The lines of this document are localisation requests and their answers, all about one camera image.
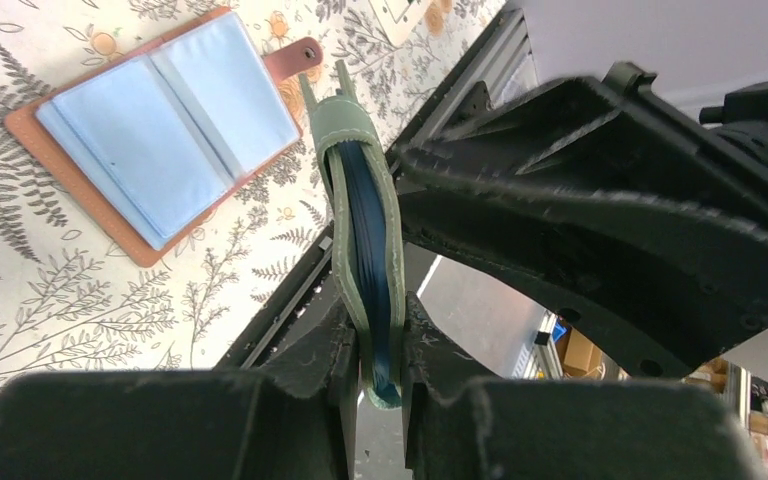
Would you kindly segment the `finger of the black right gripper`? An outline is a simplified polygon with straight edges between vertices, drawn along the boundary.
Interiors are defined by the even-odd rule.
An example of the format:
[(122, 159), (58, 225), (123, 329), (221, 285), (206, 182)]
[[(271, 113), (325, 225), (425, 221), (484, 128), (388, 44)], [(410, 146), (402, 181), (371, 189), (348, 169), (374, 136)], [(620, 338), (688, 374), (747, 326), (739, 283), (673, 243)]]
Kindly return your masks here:
[(393, 151), (407, 241), (680, 378), (768, 329), (768, 168), (653, 81), (618, 62)]

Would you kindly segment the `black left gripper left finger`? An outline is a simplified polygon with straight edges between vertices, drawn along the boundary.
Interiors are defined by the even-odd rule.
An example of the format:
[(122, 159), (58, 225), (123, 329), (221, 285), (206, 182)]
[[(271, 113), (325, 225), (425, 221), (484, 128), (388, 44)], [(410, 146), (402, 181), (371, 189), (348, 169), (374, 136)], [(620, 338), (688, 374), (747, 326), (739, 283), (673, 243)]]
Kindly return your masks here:
[(256, 368), (19, 377), (0, 392), (0, 479), (348, 479), (358, 353), (335, 304)]

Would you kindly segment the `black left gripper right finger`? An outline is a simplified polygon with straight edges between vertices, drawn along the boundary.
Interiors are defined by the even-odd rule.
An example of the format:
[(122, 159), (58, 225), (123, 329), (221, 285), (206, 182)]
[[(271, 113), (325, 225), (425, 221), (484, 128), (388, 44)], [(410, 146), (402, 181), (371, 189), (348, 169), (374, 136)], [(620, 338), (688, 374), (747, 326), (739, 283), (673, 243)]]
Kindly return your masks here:
[(406, 297), (405, 464), (416, 479), (763, 479), (748, 433), (671, 381), (498, 376)]

